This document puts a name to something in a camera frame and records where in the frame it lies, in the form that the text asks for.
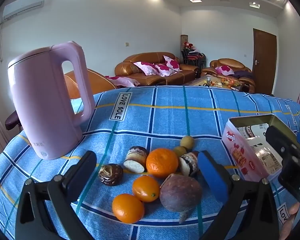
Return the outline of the person's right hand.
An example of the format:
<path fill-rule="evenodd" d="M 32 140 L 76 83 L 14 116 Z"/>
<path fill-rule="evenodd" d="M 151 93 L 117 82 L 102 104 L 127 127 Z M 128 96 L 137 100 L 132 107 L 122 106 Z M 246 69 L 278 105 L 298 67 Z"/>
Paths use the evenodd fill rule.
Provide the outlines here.
<path fill-rule="evenodd" d="M 300 203 L 297 202 L 294 205 L 292 205 L 288 210 L 289 218 L 284 222 L 282 226 L 279 240 L 285 240 L 289 236 L 293 227 L 294 219 L 296 217 L 296 214 L 298 213 L 299 208 L 300 208 Z"/>

